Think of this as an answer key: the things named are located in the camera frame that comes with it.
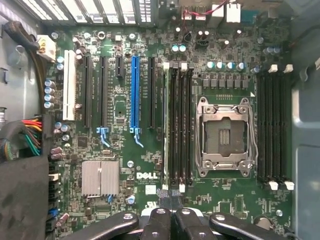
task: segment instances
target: green circuit board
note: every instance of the green circuit board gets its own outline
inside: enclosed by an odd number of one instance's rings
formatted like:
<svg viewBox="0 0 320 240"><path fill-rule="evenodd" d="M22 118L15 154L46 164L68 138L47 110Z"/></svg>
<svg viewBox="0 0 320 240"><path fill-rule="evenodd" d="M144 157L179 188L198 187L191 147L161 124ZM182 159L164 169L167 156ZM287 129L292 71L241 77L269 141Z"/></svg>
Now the green circuit board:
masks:
<svg viewBox="0 0 320 240"><path fill-rule="evenodd" d="M257 116L257 79L250 72L252 66L265 61L281 62L285 56L264 55L262 50L267 46L280 44L289 37L289 25L275 22L266 27L255 25L241 26L242 34L233 37L232 32L219 33L215 29L205 29L210 32L208 46L196 48L194 41L185 43L184 53L173 54L172 46L181 44L183 35L175 38L174 28L141 29L118 27L77 27L55 29L59 34L57 40L57 57L64 56L64 50L74 50L73 37L76 37L90 52L93 62L92 78L92 117L91 127L84 127L82 110L75 112L75 121L63 121L63 78L59 77L56 65L48 69L47 79L56 83L54 109L50 112L57 122L70 126L68 141L62 140L57 134L55 147L63 149L63 159L56 162L59 166L59 212L70 215L66 225L58 229L63 237L78 231L96 221L109 217L120 211L128 210L140 214L145 208L157 206L156 189L163 187L161 168L163 164L162 119L163 119L163 63L169 61L186 61L194 64L191 84L192 114L191 122L195 125L196 104L202 96L210 104L238 105L242 98L249 99L253 114ZM193 38L197 31L189 27ZM105 39L98 39L98 32L105 32ZM129 34L135 34L135 40L129 40ZM257 39L263 36L261 45ZM221 40L231 39L230 46L221 49ZM115 76L115 56L123 56L125 68L124 77ZM136 144L134 135L130 133L131 117L131 57L140 56L140 86L139 86L139 124L141 128L140 142L143 148ZM105 123L109 131L107 140L110 147L101 143L96 128L100 127L99 112L99 71L100 56L107 57L108 86ZM148 128L148 57L155 57L155 109L154 128ZM243 62L244 70L208 71L208 61ZM83 66L76 68L76 103L83 103L84 93ZM219 88L207 85L206 80L238 79L247 80L248 86L241 88ZM191 133L191 148L194 148L194 131ZM82 195L82 163L85 161L116 161L119 163L119 194L101 197L85 197ZM134 166L128 167L129 161ZM209 171L206 177L201 177L196 163L191 164L193 177L192 186L187 186L183 193L186 207L201 210L209 215L213 212L231 213L241 219L253 223L259 215L268 217L278 233L283 233L284 226L291 225L292 194L289 190L271 191L257 181L255 168L249 176L243 176L239 171ZM137 177L137 174L147 173L147 177ZM128 204L128 196L134 195L134 204Z"/></svg>

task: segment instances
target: motherboard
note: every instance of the motherboard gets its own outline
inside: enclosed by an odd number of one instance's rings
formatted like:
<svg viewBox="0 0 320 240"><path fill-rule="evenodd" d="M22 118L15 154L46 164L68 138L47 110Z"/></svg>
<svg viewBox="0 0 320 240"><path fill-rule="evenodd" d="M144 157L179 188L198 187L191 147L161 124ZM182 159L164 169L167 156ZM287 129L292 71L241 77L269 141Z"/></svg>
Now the motherboard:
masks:
<svg viewBox="0 0 320 240"><path fill-rule="evenodd" d="M205 215L263 216L282 234L292 220L290 78L267 75L290 61L289 34L285 19L48 32L57 46L46 78L55 85L50 171L68 218L58 236L155 208L168 188Z"/></svg>

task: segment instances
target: white pci slot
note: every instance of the white pci slot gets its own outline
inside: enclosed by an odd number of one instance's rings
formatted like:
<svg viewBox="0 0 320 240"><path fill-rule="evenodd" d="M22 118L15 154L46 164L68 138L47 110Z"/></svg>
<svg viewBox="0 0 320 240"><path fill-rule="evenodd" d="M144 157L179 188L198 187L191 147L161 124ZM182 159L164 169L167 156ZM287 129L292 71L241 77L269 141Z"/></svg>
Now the white pci slot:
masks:
<svg viewBox="0 0 320 240"><path fill-rule="evenodd" d="M63 112L62 119L75 120L76 104L76 53L73 50L64 51L63 73Z"/></svg>

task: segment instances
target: pcie slot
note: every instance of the pcie slot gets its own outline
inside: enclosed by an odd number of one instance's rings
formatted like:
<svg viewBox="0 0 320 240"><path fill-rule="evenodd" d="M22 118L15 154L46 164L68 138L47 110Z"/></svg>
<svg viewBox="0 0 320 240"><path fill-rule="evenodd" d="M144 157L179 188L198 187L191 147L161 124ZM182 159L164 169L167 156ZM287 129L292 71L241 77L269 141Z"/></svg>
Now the pcie slot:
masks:
<svg viewBox="0 0 320 240"><path fill-rule="evenodd" d="M155 108L156 108L156 66L155 58L148 58L148 128L155 127Z"/></svg>
<svg viewBox="0 0 320 240"><path fill-rule="evenodd" d="M124 58L122 56L115 57L115 76L118 78L124 78L125 66Z"/></svg>
<svg viewBox="0 0 320 240"><path fill-rule="evenodd" d="M98 91L99 91L99 99L98 99L99 126L107 126L108 58L105 56L100 57Z"/></svg>
<svg viewBox="0 0 320 240"><path fill-rule="evenodd" d="M131 116L130 116L130 133L134 134L135 143L144 147L140 142L139 127L139 100L140 100L140 57L132 56L131 58Z"/></svg>
<svg viewBox="0 0 320 240"><path fill-rule="evenodd" d="M76 104L76 53L72 50L64 51L63 72L63 108L62 119L75 120Z"/></svg>
<svg viewBox="0 0 320 240"><path fill-rule="evenodd" d="M90 55L84 57L84 84L83 84L83 126L91 128L92 118L92 91L93 91L93 62Z"/></svg>

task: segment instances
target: blue pcie slot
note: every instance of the blue pcie slot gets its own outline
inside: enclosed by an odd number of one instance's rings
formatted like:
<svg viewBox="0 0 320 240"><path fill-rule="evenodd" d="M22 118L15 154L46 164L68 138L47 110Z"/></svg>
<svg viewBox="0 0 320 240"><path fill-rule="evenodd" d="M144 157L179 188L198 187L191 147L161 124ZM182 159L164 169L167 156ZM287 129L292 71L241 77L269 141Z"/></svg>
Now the blue pcie slot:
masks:
<svg viewBox="0 0 320 240"><path fill-rule="evenodd" d="M131 116L130 133L134 134L135 143L144 147L140 142L139 128L139 84L140 84L140 57L131 58Z"/></svg>

